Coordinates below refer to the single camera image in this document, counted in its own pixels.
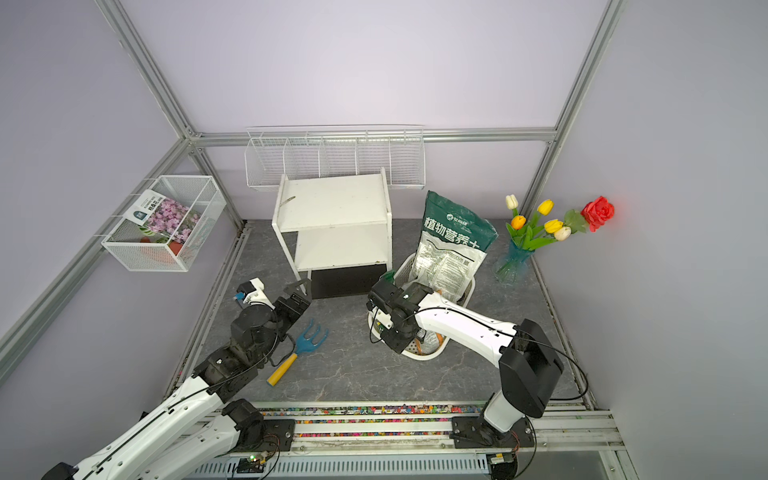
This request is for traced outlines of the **white fertilizer bag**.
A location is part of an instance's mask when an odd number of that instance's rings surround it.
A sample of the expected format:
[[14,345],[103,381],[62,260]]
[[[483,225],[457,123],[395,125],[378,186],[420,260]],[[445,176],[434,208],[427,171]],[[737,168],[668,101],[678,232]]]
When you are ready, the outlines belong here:
[[469,246],[449,243],[421,232],[409,280],[439,291],[449,301],[460,300],[486,258]]

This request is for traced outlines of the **tall green soil bag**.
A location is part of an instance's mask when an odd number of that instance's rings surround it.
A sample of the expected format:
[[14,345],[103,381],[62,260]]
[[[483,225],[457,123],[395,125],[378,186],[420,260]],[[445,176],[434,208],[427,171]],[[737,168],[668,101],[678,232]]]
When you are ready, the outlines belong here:
[[434,191],[426,195],[422,231],[443,242],[483,252],[498,238],[488,220]]

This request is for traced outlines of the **orange packet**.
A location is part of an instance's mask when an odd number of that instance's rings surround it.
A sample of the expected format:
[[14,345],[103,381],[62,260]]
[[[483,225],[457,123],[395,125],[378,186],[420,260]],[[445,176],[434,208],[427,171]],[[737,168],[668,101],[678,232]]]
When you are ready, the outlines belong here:
[[415,354],[428,356],[436,354],[445,342],[445,337],[435,332],[427,332],[422,337],[413,340]]

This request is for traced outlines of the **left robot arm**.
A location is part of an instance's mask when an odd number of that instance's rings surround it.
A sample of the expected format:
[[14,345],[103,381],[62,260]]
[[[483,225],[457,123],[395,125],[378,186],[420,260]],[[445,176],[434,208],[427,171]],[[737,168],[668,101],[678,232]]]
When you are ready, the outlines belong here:
[[190,377],[125,433],[75,465],[60,462],[47,479],[183,478],[207,460],[265,436],[264,417],[238,393],[254,380],[312,302],[301,279],[270,300],[259,279],[241,284],[240,314],[229,341],[198,364]]

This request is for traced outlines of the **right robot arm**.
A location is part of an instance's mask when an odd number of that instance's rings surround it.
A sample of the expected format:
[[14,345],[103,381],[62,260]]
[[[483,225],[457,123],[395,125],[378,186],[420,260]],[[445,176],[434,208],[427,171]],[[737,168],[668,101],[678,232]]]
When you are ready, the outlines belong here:
[[564,371],[558,351],[534,321],[495,320],[419,283],[403,290],[382,279],[369,292],[367,308],[373,321],[385,321],[379,337],[396,353],[404,352],[421,332],[434,332],[495,366],[500,390],[491,397],[480,424],[499,433],[525,416],[542,417]]

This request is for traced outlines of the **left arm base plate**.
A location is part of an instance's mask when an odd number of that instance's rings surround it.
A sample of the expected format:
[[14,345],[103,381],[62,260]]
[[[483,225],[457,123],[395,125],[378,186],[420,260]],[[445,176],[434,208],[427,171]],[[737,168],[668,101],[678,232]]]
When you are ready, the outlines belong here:
[[292,418],[257,420],[240,431],[234,452],[287,452],[291,449],[296,422]]

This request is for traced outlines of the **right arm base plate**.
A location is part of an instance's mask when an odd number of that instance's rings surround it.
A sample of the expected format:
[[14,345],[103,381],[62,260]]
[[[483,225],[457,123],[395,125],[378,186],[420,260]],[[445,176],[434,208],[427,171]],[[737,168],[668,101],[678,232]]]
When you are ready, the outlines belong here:
[[456,449],[492,449],[533,447],[533,429],[526,418],[514,423],[507,432],[499,432],[480,416],[458,416],[451,419],[449,438]]

